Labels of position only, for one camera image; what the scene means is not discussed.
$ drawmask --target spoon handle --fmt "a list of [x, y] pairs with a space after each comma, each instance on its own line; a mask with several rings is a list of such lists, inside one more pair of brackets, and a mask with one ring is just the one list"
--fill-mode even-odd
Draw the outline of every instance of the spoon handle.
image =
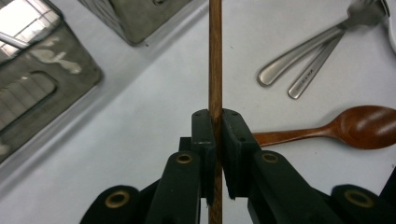
[[256, 141], [259, 143], [260, 147], [268, 147], [271, 145], [287, 143], [305, 138], [332, 136], [331, 130], [327, 126], [316, 129], [254, 133], [253, 135], [256, 138]]

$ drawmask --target white surface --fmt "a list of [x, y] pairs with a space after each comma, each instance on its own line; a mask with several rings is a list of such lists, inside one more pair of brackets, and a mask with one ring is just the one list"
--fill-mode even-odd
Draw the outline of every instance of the white surface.
[[[52, 2], [106, 78], [84, 113], [2, 180], [2, 224], [79, 223], [103, 190], [146, 187], [161, 177], [179, 137], [191, 135], [191, 114], [208, 104], [207, 4], [172, 38], [132, 48], [78, 1]], [[396, 56], [382, 25], [345, 35], [298, 101], [287, 89], [304, 63], [270, 88], [256, 81], [258, 70], [280, 53], [345, 19], [348, 5], [224, 1], [223, 107], [241, 113], [253, 132], [316, 127], [355, 105], [396, 108]], [[349, 183], [378, 194], [396, 164], [396, 146], [361, 151], [320, 138], [267, 149], [282, 153], [325, 193]], [[223, 222], [251, 223], [247, 200], [232, 202], [226, 193]], [[206, 216], [203, 206], [201, 223]]]

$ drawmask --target white tabletop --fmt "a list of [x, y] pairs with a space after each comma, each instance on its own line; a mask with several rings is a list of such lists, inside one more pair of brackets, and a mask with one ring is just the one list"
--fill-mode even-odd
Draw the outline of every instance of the white tabletop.
[[[128, 46], [77, 0], [52, 0], [105, 73], [102, 84], [39, 137], [35, 152], [16, 153], [0, 172], [0, 223], [79, 223], [105, 189], [143, 189], [161, 177], [191, 114], [208, 105], [208, 3], [148, 45]], [[223, 2], [223, 107], [253, 132], [323, 125], [356, 105], [396, 108], [396, 54], [378, 25], [347, 33], [299, 100], [287, 95], [306, 58], [272, 87], [258, 70], [286, 50], [347, 17], [348, 0]], [[361, 151], [316, 138], [267, 147], [283, 154], [314, 188], [341, 184], [381, 192], [396, 146]], [[246, 199], [228, 199], [223, 222], [251, 223]], [[203, 201], [202, 222], [207, 223]]]

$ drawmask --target black object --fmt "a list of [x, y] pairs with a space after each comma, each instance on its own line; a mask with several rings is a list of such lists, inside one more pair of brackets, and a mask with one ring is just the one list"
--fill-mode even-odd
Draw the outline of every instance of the black object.
[[[328, 196], [311, 188], [282, 155], [261, 150], [237, 112], [223, 110], [222, 128], [228, 191], [232, 199], [248, 198], [253, 223], [396, 223], [395, 174], [380, 197], [352, 185], [337, 186]], [[213, 202], [215, 148], [211, 118], [200, 110], [192, 115], [192, 137], [180, 138], [179, 152], [159, 181], [140, 192], [126, 186], [106, 190], [81, 223], [199, 223], [200, 198]], [[109, 195], [123, 188], [134, 203], [107, 206]]]

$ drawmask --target brown wooden spoon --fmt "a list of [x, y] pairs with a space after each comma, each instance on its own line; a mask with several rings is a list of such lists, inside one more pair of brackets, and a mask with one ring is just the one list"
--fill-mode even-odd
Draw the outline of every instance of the brown wooden spoon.
[[319, 128], [253, 135], [261, 147], [305, 138], [331, 137], [355, 148], [378, 149], [396, 143], [396, 110], [377, 105], [356, 106]]

